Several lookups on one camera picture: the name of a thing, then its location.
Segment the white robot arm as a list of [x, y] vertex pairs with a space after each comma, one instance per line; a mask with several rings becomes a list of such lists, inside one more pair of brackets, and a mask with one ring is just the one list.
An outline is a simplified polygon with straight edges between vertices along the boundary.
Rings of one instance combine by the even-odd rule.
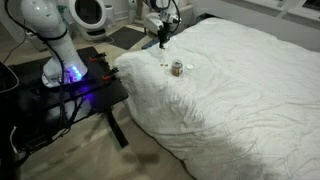
[[[160, 47], [169, 40], [173, 24], [181, 22], [175, 0], [143, 0], [160, 14], [157, 28]], [[82, 30], [100, 30], [105, 26], [107, 13], [103, 0], [67, 0], [72, 20]], [[21, 0], [21, 11], [35, 35], [49, 49], [51, 58], [42, 68], [42, 82], [48, 88], [81, 81], [88, 72], [79, 57], [58, 10], [57, 0]]]

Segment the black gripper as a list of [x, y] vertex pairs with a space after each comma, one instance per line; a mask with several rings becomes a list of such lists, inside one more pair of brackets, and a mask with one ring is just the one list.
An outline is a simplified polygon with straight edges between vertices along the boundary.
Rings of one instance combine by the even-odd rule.
[[160, 49], [167, 48], [168, 32], [169, 32], [169, 24], [168, 23], [164, 23], [157, 32], [158, 39], [160, 40], [160, 42], [159, 42]]

